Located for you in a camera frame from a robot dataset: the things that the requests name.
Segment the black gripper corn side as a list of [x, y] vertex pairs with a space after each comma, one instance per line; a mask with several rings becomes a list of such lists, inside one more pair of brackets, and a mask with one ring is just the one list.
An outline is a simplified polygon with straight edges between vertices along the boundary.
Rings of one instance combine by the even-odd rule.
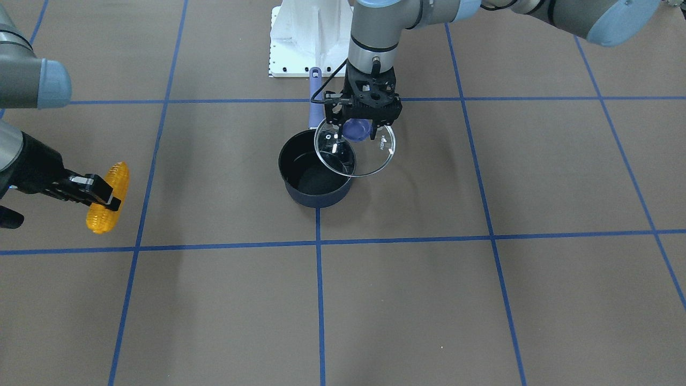
[[102, 204], [109, 209], [118, 208], [117, 203], [106, 203], [112, 188], [103, 178], [97, 174], [68, 173], [58, 151], [24, 132], [22, 139], [17, 158], [1, 173], [1, 197], [15, 187], [27, 195], [41, 193], [88, 207]]

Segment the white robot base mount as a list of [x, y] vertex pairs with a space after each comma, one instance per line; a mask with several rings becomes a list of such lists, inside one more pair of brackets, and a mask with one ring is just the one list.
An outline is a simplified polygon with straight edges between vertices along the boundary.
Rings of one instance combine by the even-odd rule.
[[348, 1], [282, 1], [271, 10], [268, 75], [331, 74], [348, 57], [353, 6]]

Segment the black gripper lid side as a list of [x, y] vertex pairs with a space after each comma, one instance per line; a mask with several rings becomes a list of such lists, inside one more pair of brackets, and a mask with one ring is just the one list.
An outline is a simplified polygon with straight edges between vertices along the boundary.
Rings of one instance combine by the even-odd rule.
[[372, 138], [392, 132], [392, 125], [401, 115], [402, 102], [396, 93], [394, 68], [382, 71], [382, 61], [372, 60], [370, 73], [345, 61], [334, 71], [345, 69], [345, 84], [340, 93], [324, 91], [324, 120], [338, 125], [337, 157], [346, 159], [348, 151], [344, 135], [345, 123], [352, 119], [372, 123]]

